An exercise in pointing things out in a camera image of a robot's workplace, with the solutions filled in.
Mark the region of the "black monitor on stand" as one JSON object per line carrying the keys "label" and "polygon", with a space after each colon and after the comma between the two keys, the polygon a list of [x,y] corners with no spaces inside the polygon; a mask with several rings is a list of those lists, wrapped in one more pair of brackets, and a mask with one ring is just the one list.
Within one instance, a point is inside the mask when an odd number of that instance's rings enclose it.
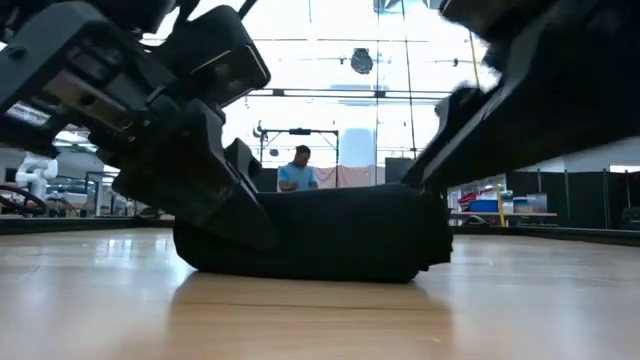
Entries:
{"label": "black monitor on stand", "polygon": [[384,163],[384,179],[386,183],[398,183],[413,165],[410,158],[386,157]]}

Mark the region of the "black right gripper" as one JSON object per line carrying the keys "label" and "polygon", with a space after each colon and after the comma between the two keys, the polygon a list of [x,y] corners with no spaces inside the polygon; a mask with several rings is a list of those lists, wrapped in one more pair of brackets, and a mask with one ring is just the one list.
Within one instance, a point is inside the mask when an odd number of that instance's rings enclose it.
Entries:
{"label": "black right gripper", "polygon": [[443,0],[439,14],[487,44],[498,82],[436,104],[403,183],[444,189],[640,135],[640,0]]}

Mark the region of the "black cloth napkin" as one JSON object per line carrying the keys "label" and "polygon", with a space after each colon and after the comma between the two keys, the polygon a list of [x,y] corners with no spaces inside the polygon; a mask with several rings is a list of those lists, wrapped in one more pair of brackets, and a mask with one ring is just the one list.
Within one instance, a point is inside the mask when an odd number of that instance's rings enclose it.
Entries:
{"label": "black cloth napkin", "polygon": [[177,254],[202,272],[302,280],[404,283],[450,262],[453,236],[439,196],[391,183],[258,196],[277,243],[252,248],[179,220]]}

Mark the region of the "pink hanging cloth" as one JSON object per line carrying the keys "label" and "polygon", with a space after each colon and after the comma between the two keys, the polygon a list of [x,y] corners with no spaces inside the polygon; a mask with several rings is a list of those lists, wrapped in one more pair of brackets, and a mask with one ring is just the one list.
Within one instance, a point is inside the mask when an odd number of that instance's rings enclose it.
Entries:
{"label": "pink hanging cloth", "polygon": [[385,183],[385,168],[377,166],[314,167],[313,173],[320,189],[368,187]]}

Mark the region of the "black square monitor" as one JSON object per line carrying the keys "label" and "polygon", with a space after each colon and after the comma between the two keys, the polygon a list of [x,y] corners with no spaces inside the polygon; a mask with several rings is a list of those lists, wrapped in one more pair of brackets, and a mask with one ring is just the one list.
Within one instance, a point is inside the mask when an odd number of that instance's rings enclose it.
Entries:
{"label": "black square monitor", "polygon": [[277,192],[278,168],[263,168],[253,177],[253,182],[259,192]]}

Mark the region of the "person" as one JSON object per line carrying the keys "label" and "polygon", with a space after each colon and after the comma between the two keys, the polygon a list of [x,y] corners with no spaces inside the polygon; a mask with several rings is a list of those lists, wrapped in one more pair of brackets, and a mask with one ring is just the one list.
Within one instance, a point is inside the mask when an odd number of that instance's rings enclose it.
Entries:
{"label": "person", "polygon": [[308,165],[311,150],[306,145],[296,147],[294,158],[278,170],[278,188],[282,192],[306,191],[318,188],[313,169]]}

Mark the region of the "black room divider panels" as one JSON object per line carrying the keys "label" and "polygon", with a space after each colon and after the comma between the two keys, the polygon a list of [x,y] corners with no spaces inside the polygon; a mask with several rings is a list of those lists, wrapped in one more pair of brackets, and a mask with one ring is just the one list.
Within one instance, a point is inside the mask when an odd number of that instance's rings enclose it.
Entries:
{"label": "black room divider panels", "polygon": [[506,175],[515,213],[526,225],[640,230],[640,171],[512,172]]}

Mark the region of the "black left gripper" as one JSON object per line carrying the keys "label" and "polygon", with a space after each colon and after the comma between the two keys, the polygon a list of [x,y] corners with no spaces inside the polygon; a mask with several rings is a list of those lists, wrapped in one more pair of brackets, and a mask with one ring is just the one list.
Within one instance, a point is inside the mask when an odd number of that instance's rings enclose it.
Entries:
{"label": "black left gripper", "polygon": [[120,171],[149,105],[181,96],[152,54],[201,0],[0,0],[0,143],[54,156],[68,125],[84,127],[98,157]]}

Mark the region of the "white robot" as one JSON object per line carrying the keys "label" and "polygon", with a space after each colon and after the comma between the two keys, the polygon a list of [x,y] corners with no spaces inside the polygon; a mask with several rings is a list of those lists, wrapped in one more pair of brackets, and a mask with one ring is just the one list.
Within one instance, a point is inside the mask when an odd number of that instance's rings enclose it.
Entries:
{"label": "white robot", "polygon": [[26,188],[38,199],[46,200],[48,181],[57,176],[57,159],[27,152],[17,169],[15,182],[19,188]]}

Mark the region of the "black curved tube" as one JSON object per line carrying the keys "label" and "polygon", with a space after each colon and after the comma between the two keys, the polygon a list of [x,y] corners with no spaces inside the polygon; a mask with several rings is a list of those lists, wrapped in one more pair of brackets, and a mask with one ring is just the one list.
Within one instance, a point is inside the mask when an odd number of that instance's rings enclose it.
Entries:
{"label": "black curved tube", "polygon": [[[22,199],[12,200],[6,194]],[[40,216],[47,211],[47,204],[38,196],[14,185],[0,184],[0,215]]]}

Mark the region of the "black station frame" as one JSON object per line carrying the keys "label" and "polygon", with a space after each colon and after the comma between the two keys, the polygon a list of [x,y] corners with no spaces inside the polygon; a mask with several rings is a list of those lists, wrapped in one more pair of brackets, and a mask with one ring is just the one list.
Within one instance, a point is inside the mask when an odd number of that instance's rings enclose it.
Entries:
{"label": "black station frame", "polygon": [[85,174],[86,210],[92,217],[115,217],[125,215],[126,200],[112,185],[117,172],[87,171]]}

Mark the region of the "long ceiling light bar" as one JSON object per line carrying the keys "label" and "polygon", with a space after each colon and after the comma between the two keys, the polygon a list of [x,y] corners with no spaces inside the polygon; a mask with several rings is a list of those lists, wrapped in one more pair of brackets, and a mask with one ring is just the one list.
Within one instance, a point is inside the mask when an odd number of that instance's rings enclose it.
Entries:
{"label": "long ceiling light bar", "polygon": [[249,93],[254,97],[302,97],[302,98],[355,98],[355,99],[418,99],[438,100],[449,95],[447,91],[397,91],[397,90],[335,90],[335,89],[263,89]]}

